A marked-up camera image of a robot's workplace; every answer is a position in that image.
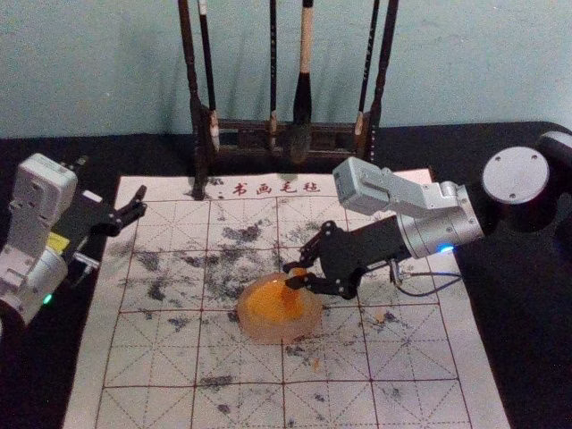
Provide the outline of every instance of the ink stain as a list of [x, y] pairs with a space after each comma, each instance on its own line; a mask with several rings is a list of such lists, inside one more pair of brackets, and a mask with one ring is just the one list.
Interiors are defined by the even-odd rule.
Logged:
[[205, 262], [205, 259], [203, 257], [182, 256], [180, 258], [182, 261], [195, 268], [202, 268]]
[[229, 322], [237, 324], [239, 322], [239, 314], [236, 311], [229, 311], [227, 314]]
[[159, 271], [159, 254], [138, 253], [135, 258], [145, 267], [147, 271], [154, 273]]
[[319, 230], [320, 228], [322, 228], [322, 224], [320, 224], [316, 221], [306, 222], [306, 229], [308, 231], [316, 231], [316, 230]]
[[145, 308], [138, 308], [139, 311], [142, 311], [145, 315], [145, 320], [153, 319], [153, 312], [146, 310]]
[[159, 277], [154, 280], [149, 289], [147, 290], [147, 296], [156, 301], [162, 301], [165, 297], [163, 290], [165, 288], [164, 277]]
[[224, 185], [223, 179], [220, 177], [209, 177], [207, 181], [209, 185], [213, 186]]
[[200, 379], [200, 384], [204, 384], [207, 389], [212, 391], [219, 391], [221, 387], [232, 383], [231, 375], [221, 375], [218, 377], [203, 377]]
[[395, 317], [395, 315], [393, 315], [389, 311], [386, 311], [385, 312], [385, 320], [387, 320], [388, 322], [395, 322], [397, 320], [397, 317]]
[[225, 226], [223, 228], [223, 237], [229, 240], [235, 240], [237, 244], [251, 243], [252, 241], [258, 240], [260, 237], [262, 230], [259, 225], [261, 224], [262, 221], [258, 221], [248, 228], [239, 230], [233, 230], [232, 228]]
[[169, 299], [169, 304], [172, 304], [173, 307], [175, 308], [182, 308], [182, 303], [178, 300], [178, 299]]
[[229, 414], [231, 412], [231, 408], [226, 404], [219, 404], [216, 409], [218, 409], [223, 414]]
[[286, 346], [285, 351], [288, 356], [296, 356], [298, 358], [302, 358], [302, 352], [304, 351], [304, 349], [302, 349], [300, 346], [296, 347]]
[[126, 257], [131, 252], [131, 244], [130, 241], [113, 243], [107, 248], [107, 252], [110, 257]]
[[175, 332], [179, 332], [182, 328], [189, 324], [190, 319], [180, 315], [179, 317], [168, 319], [167, 322], [175, 327]]
[[[250, 254], [255, 255], [255, 251], [226, 248], [221, 251], [219, 257], [208, 261], [206, 289], [213, 300], [236, 300], [244, 288], [252, 282], [256, 268], [253, 269], [250, 264], [238, 264], [239, 259]], [[257, 260], [257, 266], [265, 266], [261, 258]]]
[[306, 243], [314, 237], [322, 225], [316, 221], [306, 222], [304, 226], [297, 225], [296, 228], [286, 232], [286, 239], [297, 243]]

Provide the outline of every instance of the grid paper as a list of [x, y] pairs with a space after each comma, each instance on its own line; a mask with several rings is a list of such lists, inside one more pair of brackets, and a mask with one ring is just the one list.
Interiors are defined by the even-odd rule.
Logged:
[[[107, 243], [64, 427], [509, 427], [462, 282], [416, 299], [383, 268], [357, 299], [322, 297], [320, 324], [294, 344], [240, 331], [242, 290], [297, 260], [323, 222], [390, 214], [346, 211], [332, 177], [310, 174], [211, 178], [205, 201], [186, 178], [123, 177], [116, 205], [140, 184], [147, 213]], [[458, 271], [451, 254], [402, 264]]]

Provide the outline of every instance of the cylindrical motor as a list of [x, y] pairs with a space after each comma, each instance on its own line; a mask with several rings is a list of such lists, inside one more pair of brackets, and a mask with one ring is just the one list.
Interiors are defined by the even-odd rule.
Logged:
[[493, 156], [483, 170], [483, 189], [496, 203], [500, 218], [516, 231], [537, 231], [556, 213], [549, 192], [546, 158], [530, 147], [509, 147]]
[[42, 307], [46, 295], [59, 286], [67, 273], [65, 261], [51, 248], [46, 247], [25, 283], [18, 290], [7, 291], [0, 297], [0, 310], [18, 315], [22, 323], [27, 325]]

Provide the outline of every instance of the red grid line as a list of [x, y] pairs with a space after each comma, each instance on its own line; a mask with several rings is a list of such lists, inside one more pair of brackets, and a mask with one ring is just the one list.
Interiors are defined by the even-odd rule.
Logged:
[[206, 284], [206, 258], [208, 257], [208, 229], [210, 226], [210, 219], [211, 219], [211, 202], [208, 203], [208, 214], [206, 215], [208, 219], [208, 223], [206, 224], [206, 249], [205, 249], [205, 266], [203, 267], [203, 291], [201, 292], [200, 297], [200, 314], [198, 317], [198, 336], [197, 336], [197, 358], [195, 360], [195, 382], [193, 383], [193, 400], [190, 406], [190, 421], [189, 421], [189, 429], [193, 427], [193, 417], [195, 416], [195, 399], [197, 397], [197, 374], [198, 374], [198, 353], [200, 352], [200, 333], [201, 328], [203, 326], [203, 302], [205, 300], [205, 284]]

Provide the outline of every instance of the ink smudge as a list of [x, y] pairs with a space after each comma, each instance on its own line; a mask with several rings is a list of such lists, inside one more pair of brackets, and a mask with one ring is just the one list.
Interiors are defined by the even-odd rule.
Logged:
[[231, 412], [231, 409], [226, 404], [219, 404], [216, 408], [223, 414], [229, 414]]
[[159, 254], [138, 253], [135, 258], [151, 273], [159, 270]]
[[204, 384], [207, 389], [213, 391], [221, 390], [221, 387], [232, 383], [231, 375], [221, 375], [218, 377], [203, 377], [200, 379], [200, 384]]
[[209, 177], [208, 184], [213, 186], [224, 185], [223, 179], [220, 177]]
[[299, 358], [302, 357], [301, 352], [304, 351], [304, 349], [302, 349], [300, 346], [296, 346], [296, 348], [293, 348], [292, 346], [286, 346], [285, 350], [288, 356], [296, 356]]
[[164, 284], [164, 277], [159, 277], [158, 279], [154, 280], [151, 286], [147, 291], [147, 296], [151, 299], [155, 299], [157, 301], [162, 301], [165, 297], [163, 293], [163, 289], [165, 288]]
[[251, 243], [252, 241], [258, 240], [262, 230], [260, 225], [262, 221], [258, 221], [254, 225], [251, 225], [244, 229], [233, 230], [228, 226], [223, 228], [223, 237], [230, 240], [235, 240], [237, 244]]
[[229, 318], [229, 322], [237, 324], [239, 322], [239, 314], [236, 311], [229, 311], [226, 314]]
[[113, 243], [107, 248], [110, 257], [126, 257], [131, 252], [130, 241], [120, 241]]
[[189, 324], [190, 319], [180, 315], [179, 317], [168, 319], [167, 322], [175, 327], [175, 332], [179, 332], [182, 328]]
[[172, 304], [175, 308], [182, 308], [182, 303], [178, 299], [169, 299], [169, 304]]

